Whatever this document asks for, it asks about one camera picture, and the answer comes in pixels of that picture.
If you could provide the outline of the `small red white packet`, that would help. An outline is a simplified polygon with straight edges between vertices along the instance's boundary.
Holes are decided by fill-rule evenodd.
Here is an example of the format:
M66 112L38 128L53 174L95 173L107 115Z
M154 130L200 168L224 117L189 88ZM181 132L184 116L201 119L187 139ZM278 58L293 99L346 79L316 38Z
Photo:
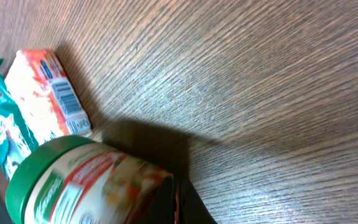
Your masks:
M91 123L52 49L21 49L4 79L41 145L68 135L91 135Z

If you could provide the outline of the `green 3M product pouch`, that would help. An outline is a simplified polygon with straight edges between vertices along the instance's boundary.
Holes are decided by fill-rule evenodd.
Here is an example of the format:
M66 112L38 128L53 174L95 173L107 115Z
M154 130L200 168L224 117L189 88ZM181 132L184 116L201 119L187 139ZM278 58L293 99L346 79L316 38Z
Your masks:
M39 147L0 74L0 166L7 179Z

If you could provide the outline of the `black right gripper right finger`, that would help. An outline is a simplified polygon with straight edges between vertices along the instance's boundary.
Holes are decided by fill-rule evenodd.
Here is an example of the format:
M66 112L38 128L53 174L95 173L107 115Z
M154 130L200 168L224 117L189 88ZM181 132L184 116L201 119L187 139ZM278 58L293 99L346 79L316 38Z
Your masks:
M141 219L145 224L216 224L188 179L167 177Z

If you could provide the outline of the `green lid white jar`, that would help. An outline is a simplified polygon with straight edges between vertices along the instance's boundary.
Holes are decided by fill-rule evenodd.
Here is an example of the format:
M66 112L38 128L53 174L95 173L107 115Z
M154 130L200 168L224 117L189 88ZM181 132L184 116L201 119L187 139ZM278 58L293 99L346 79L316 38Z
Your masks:
M81 136L39 146L6 190L14 223L140 223L165 169Z

